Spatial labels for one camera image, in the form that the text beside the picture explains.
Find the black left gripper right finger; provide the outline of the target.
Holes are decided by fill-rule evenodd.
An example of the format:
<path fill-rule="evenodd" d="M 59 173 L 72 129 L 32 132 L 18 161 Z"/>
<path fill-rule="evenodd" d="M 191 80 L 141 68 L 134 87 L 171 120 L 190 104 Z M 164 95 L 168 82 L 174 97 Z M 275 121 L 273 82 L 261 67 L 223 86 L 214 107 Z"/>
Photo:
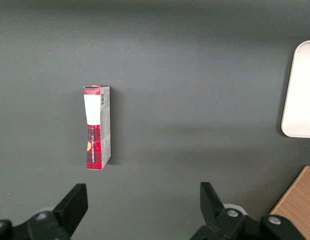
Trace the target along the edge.
<path fill-rule="evenodd" d="M 205 221 L 192 240 L 304 240 L 287 218 L 264 215 L 259 221 L 224 207 L 210 182 L 200 183 L 200 209 Z"/>

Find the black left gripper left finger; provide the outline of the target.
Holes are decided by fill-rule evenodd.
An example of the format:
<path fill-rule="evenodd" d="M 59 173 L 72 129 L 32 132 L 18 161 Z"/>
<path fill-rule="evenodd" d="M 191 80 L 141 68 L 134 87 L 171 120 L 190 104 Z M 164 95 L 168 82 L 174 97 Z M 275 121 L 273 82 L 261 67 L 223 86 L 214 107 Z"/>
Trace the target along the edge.
<path fill-rule="evenodd" d="M 87 186 L 76 184 L 53 208 L 13 226 L 0 219 L 0 240 L 70 240 L 88 210 Z"/>

